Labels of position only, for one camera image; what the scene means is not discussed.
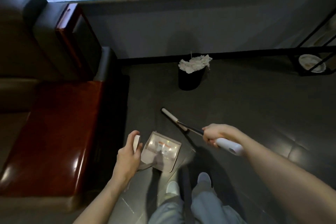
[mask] gray wall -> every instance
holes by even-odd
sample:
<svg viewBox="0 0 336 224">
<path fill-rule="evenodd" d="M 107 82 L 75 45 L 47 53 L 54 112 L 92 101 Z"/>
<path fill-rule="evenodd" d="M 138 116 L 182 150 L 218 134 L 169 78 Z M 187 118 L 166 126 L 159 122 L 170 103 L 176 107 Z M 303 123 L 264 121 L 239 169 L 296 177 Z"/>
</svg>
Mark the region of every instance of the gray wall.
<svg viewBox="0 0 336 224">
<path fill-rule="evenodd" d="M 336 0 L 160 0 L 84 5 L 119 58 L 295 47 Z"/>
</svg>

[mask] black baseboard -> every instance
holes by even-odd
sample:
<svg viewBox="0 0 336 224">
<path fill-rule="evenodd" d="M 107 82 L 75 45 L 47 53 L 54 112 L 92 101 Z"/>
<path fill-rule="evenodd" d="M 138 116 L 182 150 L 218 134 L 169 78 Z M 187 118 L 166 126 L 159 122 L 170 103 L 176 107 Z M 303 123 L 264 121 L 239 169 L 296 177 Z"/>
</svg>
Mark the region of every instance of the black baseboard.
<svg viewBox="0 0 336 224">
<path fill-rule="evenodd" d="M 287 49 L 269 49 L 269 50 L 253 50 L 242 52 L 218 52 L 218 53 L 194 53 L 195 56 L 209 55 L 213 59 L 242 59 L 255 58 L 266 56 L 294 56 L 302 54 L 318 54 L 336 52 L 336 46 L 321 46 L 321 47 L 300 47 Z M 139 64 L 156 64 L 156 63 L 170 63 L 179 62 L 181 59 L 188 60 L 190 55 L 176 55 L 176 56 L 160 56 L 160 57 L 145 57 L 132 59 L 119 59 L 120 65 L 139 65 Z"/>
</svg>

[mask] foot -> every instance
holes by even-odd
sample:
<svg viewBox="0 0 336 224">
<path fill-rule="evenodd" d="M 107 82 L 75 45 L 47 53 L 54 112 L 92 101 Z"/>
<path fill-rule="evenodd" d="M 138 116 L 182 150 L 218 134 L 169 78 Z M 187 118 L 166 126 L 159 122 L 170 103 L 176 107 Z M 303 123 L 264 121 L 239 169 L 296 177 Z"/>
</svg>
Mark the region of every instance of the foot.
<svg viewBox="0 0 336 224">
<path fill-rule="evenodd" d="M 210 176 L 206 172 L 201 172 L 198 175 L 197 183 L 200 183 L 200 182 L 203 182 L 203 181 L 208 182 L 210 184 L 210 187 L 211 187 L 211 179 L 210 179 Z"/>
<path fill-rule="evenodd" d="M 177 184 L 177 182 L 171 181 L 167 186 L 166 193 L 173 193 L 176 196 L 179 196 L 180 195 L 180 187 Z"/>
</svg>

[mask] person's right arm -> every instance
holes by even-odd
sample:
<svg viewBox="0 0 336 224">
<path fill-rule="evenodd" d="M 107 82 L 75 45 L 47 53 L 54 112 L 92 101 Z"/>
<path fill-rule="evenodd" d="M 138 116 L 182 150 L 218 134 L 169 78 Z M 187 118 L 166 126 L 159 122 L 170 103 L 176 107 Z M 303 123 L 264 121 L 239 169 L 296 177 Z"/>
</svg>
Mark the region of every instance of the person's right arm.
<svg viewBox="0 0 336 224">
<path fill-rule="evenodd" d="M 275 154 L 235 127 L 211 124 L 204 140 L 217 147 L 224 137 L 237 142 L 275 198 L 301 223 L 336 223 L 336 191 L 314 175 Z"/>
</svg>

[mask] person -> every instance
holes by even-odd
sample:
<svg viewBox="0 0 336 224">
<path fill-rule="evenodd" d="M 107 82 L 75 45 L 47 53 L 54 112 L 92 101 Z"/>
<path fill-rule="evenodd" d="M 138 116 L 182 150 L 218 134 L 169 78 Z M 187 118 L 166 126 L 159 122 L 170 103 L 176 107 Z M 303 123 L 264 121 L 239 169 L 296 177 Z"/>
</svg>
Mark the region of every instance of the person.
<svg viewBox="0 0 336 224">
<path fill-rule="evenodd" d="M 203 130 L 205 142 L 214 147 L 218 147 L 215 140 L 220 137 L 241 144 L 244 155 L 255 172 L 277 201 L 299 223 L 336 223 L 336 191 L 317 177 L 275 154 L 235 127 L 210 124 Z M 107 223 L 119 195 L 139 167 L 142 144 L 135 153 L 133 151 L 133 140 L 138 134 L 138 131 L 133 131 L 128 135 L 125 147 L 118 151 L 112 178 L 74 224 Z M 170 182 L 166 192 L 165 201 L 153 213 L 149 224 L 184 223 L 183 201 L 179 197 L 178 184 Z M 198 223 L 245 223 L 232 208 L 224 206 L 216 197 L 206 173 L 199 175 L 191 197 L 191 211 Z"/>
</svg>

